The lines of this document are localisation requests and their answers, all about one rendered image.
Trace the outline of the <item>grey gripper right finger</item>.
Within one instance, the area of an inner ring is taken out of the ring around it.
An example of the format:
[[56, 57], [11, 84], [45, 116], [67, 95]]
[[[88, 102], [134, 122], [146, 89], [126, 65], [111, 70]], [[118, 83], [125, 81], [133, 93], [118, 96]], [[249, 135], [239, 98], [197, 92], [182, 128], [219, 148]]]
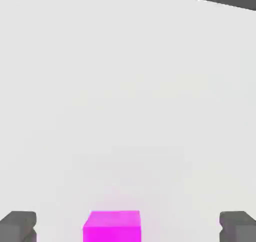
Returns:
[[219, 242], [256, 242], [256, 220], [245, 211], [223, 211]]

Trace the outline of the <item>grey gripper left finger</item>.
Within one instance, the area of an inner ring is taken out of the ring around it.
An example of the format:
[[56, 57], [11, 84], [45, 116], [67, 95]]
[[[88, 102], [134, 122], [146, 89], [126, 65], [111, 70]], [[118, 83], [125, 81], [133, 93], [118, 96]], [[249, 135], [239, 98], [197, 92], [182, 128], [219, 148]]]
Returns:
[[11, 211], [0, 220], [0, 242], [37, 242], [34, 211]]

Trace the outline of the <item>small magenta cube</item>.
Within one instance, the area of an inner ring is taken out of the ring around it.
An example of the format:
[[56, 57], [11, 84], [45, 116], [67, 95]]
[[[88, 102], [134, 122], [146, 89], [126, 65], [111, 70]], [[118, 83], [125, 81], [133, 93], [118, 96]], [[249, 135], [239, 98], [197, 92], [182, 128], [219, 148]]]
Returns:
[[141, 242], [140, 211], [92, 211], [82, 233], [82, 242]]

